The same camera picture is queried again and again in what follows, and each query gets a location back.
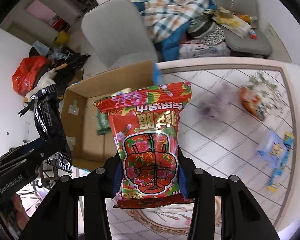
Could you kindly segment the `black snack bag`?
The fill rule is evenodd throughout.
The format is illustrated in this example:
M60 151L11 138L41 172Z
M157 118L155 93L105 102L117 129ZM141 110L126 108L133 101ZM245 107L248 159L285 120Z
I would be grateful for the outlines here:
M31 96L36 129L47 145L47 164L72 173L71 151L58 111L56 85L49 85Z

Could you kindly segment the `orange snack bag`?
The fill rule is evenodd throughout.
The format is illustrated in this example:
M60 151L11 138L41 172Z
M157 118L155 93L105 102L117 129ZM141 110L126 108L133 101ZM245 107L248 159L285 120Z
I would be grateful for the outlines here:
M247 87L241 87L239 93L243 107L258 120L264 120L264 106L261 98Z

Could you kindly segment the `blue long snack pack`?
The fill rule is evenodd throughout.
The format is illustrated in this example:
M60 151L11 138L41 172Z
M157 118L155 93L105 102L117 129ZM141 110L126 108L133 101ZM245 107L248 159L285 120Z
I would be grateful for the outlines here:
M271 178L267 184L267 189L270 192L276 192L277 188L279 187L279 177L283 175L283 172L286 168L293 142L294 136L286 132L283 140L283 145L285 146L284 151L281 154L279 162L276 164L273 174L271 175Z

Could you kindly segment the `yellow bucket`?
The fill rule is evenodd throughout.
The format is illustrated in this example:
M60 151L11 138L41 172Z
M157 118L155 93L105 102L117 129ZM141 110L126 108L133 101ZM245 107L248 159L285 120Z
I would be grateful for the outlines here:
M70 35L64 30L60 31L59 34L55 37L53 44L57 46L65 46L70 40Z

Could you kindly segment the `cardboard box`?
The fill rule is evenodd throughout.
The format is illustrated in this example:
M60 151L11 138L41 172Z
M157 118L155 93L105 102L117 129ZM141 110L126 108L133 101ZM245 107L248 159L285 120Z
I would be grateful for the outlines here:
M61 121L71 150L72 165L93 171L116 154L111 133L97 134L97 108L93 102L124 88L153 85L152 61L103 72L69 86L64 94Z

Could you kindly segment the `red plastic bag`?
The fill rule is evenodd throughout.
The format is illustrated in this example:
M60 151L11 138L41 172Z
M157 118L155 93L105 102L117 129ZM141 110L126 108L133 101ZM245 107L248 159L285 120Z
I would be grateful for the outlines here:
M24 58L12 76L14 91L20 96L25 96L34 88L39 71L49 64L50 60L42 55Z

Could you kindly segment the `blue quilt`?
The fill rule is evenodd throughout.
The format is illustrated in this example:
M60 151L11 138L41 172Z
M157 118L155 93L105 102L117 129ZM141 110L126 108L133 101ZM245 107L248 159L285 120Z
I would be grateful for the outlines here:
M161 56L160 61L174 61L179 59L180 41L185 36L189 25L190 22L184 23L171 36L155 44L155 48Z

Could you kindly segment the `purple cloth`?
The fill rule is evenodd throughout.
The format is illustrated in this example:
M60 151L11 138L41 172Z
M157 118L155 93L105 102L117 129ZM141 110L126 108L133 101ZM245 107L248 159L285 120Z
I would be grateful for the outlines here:
M226 83L223 83L216 94L200 105L200 113L210 119L222 120L232 104L234 94Z

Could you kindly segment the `yellow plastic bag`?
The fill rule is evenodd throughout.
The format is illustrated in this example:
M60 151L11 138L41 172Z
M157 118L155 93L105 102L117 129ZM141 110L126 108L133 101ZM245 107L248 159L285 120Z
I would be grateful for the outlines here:
M218 9L212 19L219 25L225 27L229 31L233 32L240 38L246 37L251 29L249 25L244 20L235 16L228 9Z

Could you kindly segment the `blue tissue pack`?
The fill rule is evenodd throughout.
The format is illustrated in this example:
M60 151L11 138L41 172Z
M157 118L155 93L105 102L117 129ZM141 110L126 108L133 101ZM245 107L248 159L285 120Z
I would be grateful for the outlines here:
M270 129L262 138L256 152L270 163L271 167L277 167L283 160L286 149L287 148L280 137L275 131Z

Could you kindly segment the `grey chair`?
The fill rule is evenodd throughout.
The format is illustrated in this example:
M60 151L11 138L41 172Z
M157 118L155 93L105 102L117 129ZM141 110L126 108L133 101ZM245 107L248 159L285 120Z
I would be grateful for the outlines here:
M109 0L91 9L81 30L107 69L159 61L139 10L128 0Z

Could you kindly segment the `plaid blanket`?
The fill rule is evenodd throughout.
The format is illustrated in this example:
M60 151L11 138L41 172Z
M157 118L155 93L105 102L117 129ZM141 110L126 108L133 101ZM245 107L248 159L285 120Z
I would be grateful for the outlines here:
M159 43L206 10L216 9L212 0L130 0L139 9L151 40Z

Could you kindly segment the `floral pink bedding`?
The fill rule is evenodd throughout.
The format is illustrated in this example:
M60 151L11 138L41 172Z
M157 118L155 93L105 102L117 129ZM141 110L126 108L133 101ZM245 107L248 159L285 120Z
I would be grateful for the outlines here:
M201 43L184 43L179 47L178 59L192 59L200 57L227 57L230 49L225 42L218 45L207 46Z

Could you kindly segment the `red floral snack bag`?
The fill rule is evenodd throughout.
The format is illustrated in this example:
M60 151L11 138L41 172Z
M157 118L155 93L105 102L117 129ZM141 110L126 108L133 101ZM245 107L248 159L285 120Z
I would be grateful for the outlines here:
M94 102L108 116L122 162L116 207L141 209L192 201L178 179L179 121L191 97L191 84L184 81Z

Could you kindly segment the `striped hat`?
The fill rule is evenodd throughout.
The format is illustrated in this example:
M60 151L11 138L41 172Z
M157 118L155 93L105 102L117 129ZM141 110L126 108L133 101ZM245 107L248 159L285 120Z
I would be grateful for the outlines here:
M187 32L186 37L189 40L204 38L207 35L211 34L217 24L214 21L191 21Z

